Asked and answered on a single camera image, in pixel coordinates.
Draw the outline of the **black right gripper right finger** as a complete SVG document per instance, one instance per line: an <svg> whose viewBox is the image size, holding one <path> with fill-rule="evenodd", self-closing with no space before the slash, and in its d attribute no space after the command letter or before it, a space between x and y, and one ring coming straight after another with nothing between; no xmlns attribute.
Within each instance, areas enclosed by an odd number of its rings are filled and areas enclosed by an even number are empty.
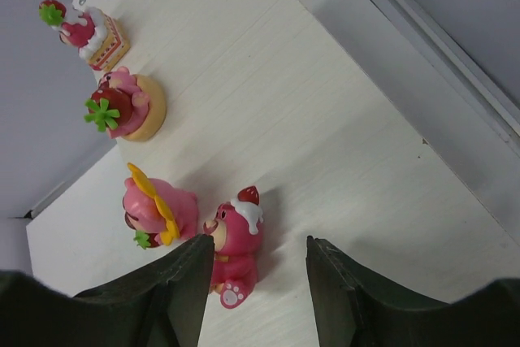
<svg viewBox="0 0 520 347"><path fill-rule="evenodd" d="M321 346L517 346L519 281L498 279L453 303L372 271L308 236L306 270Z"/></svg>

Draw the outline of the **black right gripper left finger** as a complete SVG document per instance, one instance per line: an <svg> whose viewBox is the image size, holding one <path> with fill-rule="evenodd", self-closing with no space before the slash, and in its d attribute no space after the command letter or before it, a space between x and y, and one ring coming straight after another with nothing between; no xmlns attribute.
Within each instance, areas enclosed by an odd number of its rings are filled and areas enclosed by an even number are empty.
<svg viewBox="0 0 520 347"><path fill-rule="evenodd" d="M1 273L3 346L196 346L214 242L198 235L163 257L68 297L20 271Z"/></svg>

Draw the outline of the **pink bear sunflower toy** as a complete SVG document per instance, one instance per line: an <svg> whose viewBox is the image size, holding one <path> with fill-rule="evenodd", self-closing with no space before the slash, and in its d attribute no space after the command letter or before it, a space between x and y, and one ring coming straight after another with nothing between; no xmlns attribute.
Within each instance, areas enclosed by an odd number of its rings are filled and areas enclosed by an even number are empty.
<svg viewBox="0 0 520 347"><path fill-rule="evenodd" d="M197 235L197 195L156 178L128 163L131 176L124 181L124 220L142 249L169 246Z"/></svg>

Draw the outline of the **pink bear strawberry hat toy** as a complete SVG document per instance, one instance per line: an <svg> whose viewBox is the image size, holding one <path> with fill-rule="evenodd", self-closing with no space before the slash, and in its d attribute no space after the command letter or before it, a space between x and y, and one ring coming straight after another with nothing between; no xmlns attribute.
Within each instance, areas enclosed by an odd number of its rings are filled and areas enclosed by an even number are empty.
<svg viewBox="0 0 520 347"><path fill-rule="evenodd" d="M214 241L210 291L221 305L234 309L253 292L258 282L256 254L263 241L263 210L260 195L252 185L220 204L214 218L203 224Z"/></svg>

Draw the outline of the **pink bear donut toy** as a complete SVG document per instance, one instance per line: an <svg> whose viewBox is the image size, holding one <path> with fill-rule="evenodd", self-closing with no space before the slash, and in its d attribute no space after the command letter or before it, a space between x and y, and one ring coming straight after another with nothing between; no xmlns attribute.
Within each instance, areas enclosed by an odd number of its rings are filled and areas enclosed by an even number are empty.
<svg viewBox="0 0 520 347"><path fill-rule="evenodd" d="M87 124L94 124L109 138L144 142L162 127L167 100L154 79L132 74L126 67L107 72L85 102Z"/></svg>

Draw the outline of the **pink bear cake slice toy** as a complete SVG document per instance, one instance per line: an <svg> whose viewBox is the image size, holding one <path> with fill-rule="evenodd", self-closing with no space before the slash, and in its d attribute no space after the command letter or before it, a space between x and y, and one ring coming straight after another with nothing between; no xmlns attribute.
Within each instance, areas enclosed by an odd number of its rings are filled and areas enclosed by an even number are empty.
<svg viewBox="0 0 520 347"><path fill-rule="evenodd" d="M38 15L94 71L111 71L130 49L122 24L96 7L79 10L57 0L44 0Z"/></svg>

